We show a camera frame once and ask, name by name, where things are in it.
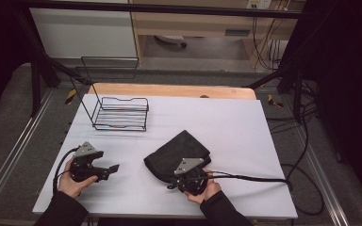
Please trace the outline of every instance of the white tabletop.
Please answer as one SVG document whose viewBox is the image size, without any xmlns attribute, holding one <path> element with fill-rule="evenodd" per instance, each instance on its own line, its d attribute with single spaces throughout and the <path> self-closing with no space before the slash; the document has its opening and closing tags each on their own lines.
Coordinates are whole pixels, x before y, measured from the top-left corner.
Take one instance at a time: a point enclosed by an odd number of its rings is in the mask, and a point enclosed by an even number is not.
<svg viewBox="0 0 362 226">
<path fill-rule="evenodd" d="M 167 184 L 159 181 L 143 163 L 143 158 L 183 130 L 190 132 L 210 150 L 212 162 L 207 168 L 211 170 L 253 177 L 285 178 L 259 101 L 146 98 L 149 101 L 146 132 L 97 131 L 91 126 L 83 106 L 79 107 L 34 206 L 34 213 L 44 212 L 51 200 L 52 179 L 62 156 L 85 141 L 98 151 L 105 152 L 102 158 L 92 163 L 95 167 L 108 168 L 120 164 L 119 171 L 111 174 L 107 181 L 84 189 L 77 198 L 91 215 L 97 217 L 203 216 L 197 204 L 189 202 L 178 189 L 167 189 Z M 91 108 L 96 100 L 96 96 L 91 94 L 83 98 Z M 248 218 L 297 218 L 285 184 L 238 179 L 217 179 L 217 182 L 237 210 Z"/>
</svg>

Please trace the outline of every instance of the hand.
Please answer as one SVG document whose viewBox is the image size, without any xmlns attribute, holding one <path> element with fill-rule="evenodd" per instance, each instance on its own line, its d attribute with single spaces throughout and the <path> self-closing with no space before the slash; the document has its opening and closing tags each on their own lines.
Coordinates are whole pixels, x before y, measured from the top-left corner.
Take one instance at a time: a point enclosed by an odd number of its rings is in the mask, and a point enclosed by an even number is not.
<svg viewBox="0 0 362 226">
<path fill-rule="evenodd" d="M 70 177 L 70 166 L 72 165 L 73 159 L 70 159 L 66 163 L 66 167 L 64 168 L 64 173 L 60 177 L 60 181 L 58 184 L 58 190 L 65 193 L 66 195 L 76 198 L 81 193 L 82 189 L 84 189 L 87 186 L 90 186 L 92 183 L 94 183 L 98 177 L 97 176 L 91 176 L 90 178 L 86 179 L 82 182 L 75 182 L 72 177 Z"/>
<path fill-rule="evenodd" d="M 204 172 L 207 174 L 207 176 L 213 175 L 213 173 L 209 169 L 204 169 Z M 189 194 L 187 191 L 184 192 L 184 194 L 187 195 L 189 201 L 201 204 L 204 200 L 206 201 L 210 199 L 210 197 L 212 197 L 214 194 L 216 194 L 221 190 L 222 188 L 220 187 L 219 183 L 214 182 L 214 179 L 208 179 L 206 189 L 202 194 L 193 196 Z"/>
</svg>

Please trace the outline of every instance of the gray floor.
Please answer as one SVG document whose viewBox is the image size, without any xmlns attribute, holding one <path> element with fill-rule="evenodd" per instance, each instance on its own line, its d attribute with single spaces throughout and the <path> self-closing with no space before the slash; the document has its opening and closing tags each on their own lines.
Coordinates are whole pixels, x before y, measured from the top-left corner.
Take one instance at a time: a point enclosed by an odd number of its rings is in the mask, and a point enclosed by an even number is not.
<svg viewBox="0 0 362 226">
<path fill-rule="evenodd" d="M 252 69 L 244 71 L 247 56 L 240 51 L 240 46 L 241 43 L 237 40 L 191 38 L 187 49 L 181 49 L 151 38 L 148 40 L 144 65 L 140 67 L 135 79 L 118 82 L 245 86 L 264 74 L 255 73 Z M 62 79 L 60 88 L 46 89 L 53 93 L 51 102 L 0 192 L 1 224 L 2 220 L 11 220 L 10 225 L 15 225 L 14 222 L 18 223 L 16 225 L 30 225 L 38 218 L 31 213 L 38 198 L 38 190 L 43 186 L 60 149 L 60 142 L 65 139 L 66 130 L 70 128 L 79 105 L 76 98 L 70 105 L 64 104 L 72 87 L 66 77 L 62 76 Z M 267 102 L 268 94 L 272 94 L 277 102 L 291 98 L 290 95 L 278 95 L 274 89 L 276 83 L 277 81 L 271 81 L 256 91 L 266 117 L 288 116 L 286 107 L 269 105 Z M 0 101 L 0 169 L 30 119 L 30 84 L 29 68 L 19 68 Z M 269 128 L 276 125 L 277 123 L 269 122 Z M 308 124 L 308 133 L 310 145 L 321 162 L 350 225 L 362 225 L 362 186 L 354 172 L 349 165 L 337 162 L 336 151 L 323 129 L 321 119 L 314 118 Z M 280 162 L 294 163 L 303 149 L 298 130 L 272 134 L 272 138 Z M 300 167 L 311 175 L 306 159 Z M 291 180 L 294 184 L 295 203 L 306 211 L 318 210 L 320 200 L 313 186 L 300 173 L 293 174 Z M 295 220 L 297 225 L 334 225 L 327 208 L 315 217 L 301 212 L 298 214 L 299 218 Z M 289 221 L 265 219 L 258 219 L 257 222 L 263 225 L 290 224 Z"/>
</svg>

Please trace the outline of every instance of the sleeve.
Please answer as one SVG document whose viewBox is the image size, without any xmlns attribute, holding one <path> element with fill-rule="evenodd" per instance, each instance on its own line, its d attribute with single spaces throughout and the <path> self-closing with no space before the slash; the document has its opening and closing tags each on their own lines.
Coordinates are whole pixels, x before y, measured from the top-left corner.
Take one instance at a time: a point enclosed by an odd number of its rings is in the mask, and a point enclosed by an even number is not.
<svg viewBox="0 0 362 226">
<path fill-rule="evenodd" d="M 87 214 L 82 204 L 59 191 L 34 226 L 79 226 Z"/>
<path fill-rule="evenodd" d="M 201 210 L 213 226 L 249 226 L 253 225 L 238 212 L 222 191 L 217 192 L 207 201 L 201 203 Z"/>
</svg>

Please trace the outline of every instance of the black fabric pouch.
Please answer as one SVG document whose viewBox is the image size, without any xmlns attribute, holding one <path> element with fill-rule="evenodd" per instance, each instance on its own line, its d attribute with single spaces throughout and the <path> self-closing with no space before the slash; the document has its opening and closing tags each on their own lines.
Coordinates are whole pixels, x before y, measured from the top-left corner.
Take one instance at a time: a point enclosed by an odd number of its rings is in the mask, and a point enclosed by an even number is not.
<svg viewBox="0 0 362 226">
<path fill-rule="evenodd" d="M 198 166 L 203 168 L 211 161 L 209 154 L 210 151 L 204 145 L 184 130 L 154 153 L 145 157 L 143 161 L 157 179 L 170 183 L 172 179 L 176 178 L 174 171 L 183 158 L 203 158 L 204 162 Z"/>
</svg>

